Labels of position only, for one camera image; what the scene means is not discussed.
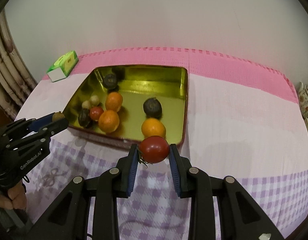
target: purple checkered fabric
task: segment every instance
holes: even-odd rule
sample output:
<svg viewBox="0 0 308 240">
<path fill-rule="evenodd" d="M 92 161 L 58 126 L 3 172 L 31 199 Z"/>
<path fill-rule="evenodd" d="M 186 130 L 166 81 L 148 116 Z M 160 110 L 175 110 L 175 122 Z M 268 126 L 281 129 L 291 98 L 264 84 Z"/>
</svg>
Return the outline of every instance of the purple checkered fabric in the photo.
<svg viewBox="0 0 308 240">
<path fill-rule="evenodd" d="M 55 140 L 51 154 L 28 175 L 28 213 L 33 222 L 75 176 L 92 178 L 114 167 L 108 161 L 75 150 Z M 308 211 L 308 170 L 268 178 L 237 179 L 251 194 L 279 230 Z M 89 232 L 92 233 L 93 203 Z M 214 198 L 216 238 L 221 239 L 217 201 Z M 118 224 L 121 239 L 187 239 L 190 200 L 177 198 L 170 172 L 138 170 L 129 199 L 118 199 Z"/>
</svg>

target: human hand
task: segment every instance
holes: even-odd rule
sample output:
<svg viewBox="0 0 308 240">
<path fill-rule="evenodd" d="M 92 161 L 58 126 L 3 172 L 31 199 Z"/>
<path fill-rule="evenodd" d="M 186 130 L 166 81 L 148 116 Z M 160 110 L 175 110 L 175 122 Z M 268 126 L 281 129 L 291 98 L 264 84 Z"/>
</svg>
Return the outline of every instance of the human hand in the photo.
<svg viewBox="0 0 308 240">
<path fill-rule="evenodd" d="M 7 191 L 8 197 L 0 194 L 0 207 L 5 209 L 25 209 L 26 195 L 22 180 Z"/>
</svg>

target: pink bedsheet border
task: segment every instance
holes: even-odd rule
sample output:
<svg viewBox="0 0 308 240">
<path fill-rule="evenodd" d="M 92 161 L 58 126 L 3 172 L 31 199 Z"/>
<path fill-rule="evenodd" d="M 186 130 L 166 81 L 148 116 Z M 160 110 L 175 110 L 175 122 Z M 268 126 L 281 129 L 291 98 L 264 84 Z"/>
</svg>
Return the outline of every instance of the pink bedsheet border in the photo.
<svg viewBox="0 0 308 240">
<path fill-rule="evenodd" d="M 99 66 L 132 64 L 185 67 L 190 74 L 261 89 L 299 103 L 293 83 L 280 71 L 250 60 L 201 49 L 137 47 L 99 51 L 79 56 L 71 75 L 90 73 Z M 46 79 L 49 79 L 47 75 L 43 77 L 43 80 Z"/>
</svg>

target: orange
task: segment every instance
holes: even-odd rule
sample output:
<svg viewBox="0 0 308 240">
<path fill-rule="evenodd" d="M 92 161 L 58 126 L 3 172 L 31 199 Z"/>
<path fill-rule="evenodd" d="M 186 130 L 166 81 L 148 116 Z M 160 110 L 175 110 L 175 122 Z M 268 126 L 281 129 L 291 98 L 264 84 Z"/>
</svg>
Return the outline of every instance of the orange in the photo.
<svg viewBox="0 0 308 240">
<path fill-rule="evenodd" d="M 155 118 L 148 118 L 142 124 L 142 134 L 145 138 L 158 135 L 165 138 L 166 129 L 165 126 Z"/>
<path fill-rule="evenodd" d="M 106 110 L 98 120 L 98 127 L 105 133 L 114 132 L 118 125 L 119 117 L 113 110 Z"/>
<path fill-rule="evenodd" d="M 110 92 L 105 101 L 106 110 L 118 112 L 121 109 L 123 97 L 118 92 Z"/>
</svg>

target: bed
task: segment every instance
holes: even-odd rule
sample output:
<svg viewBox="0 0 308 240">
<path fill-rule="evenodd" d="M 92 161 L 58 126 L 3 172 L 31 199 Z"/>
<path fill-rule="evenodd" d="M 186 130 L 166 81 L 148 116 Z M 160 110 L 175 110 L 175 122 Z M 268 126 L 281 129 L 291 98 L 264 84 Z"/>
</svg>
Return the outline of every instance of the bed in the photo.
<svg viewBox="0 0 308 240">
<path fill-rule="evenodd" d="M 17 119 L 62 111 L 98 66 L 182 66 L 189 73 L 186 138 L 181 155 L 210 176 L 234 176 L 284 237 L 308 214 L 308 133 L 293 84 L 280 72 L 213 51 L 124 48 L 79 56 L 71 75 L 44 77 Z M 91 178 L 126 151 L 88 142 L 65 130 L 52 137 L 51 154 L 29 174 L 27 212 L 35 223 L 75 176 Z M 216 238 L 220 239 L 217 202 Z M 174 192 L 168 161 L 140 167 L 134 192 L 118 200 L 121 239 L 187 239 L 190 203 Z"/>
</svg>

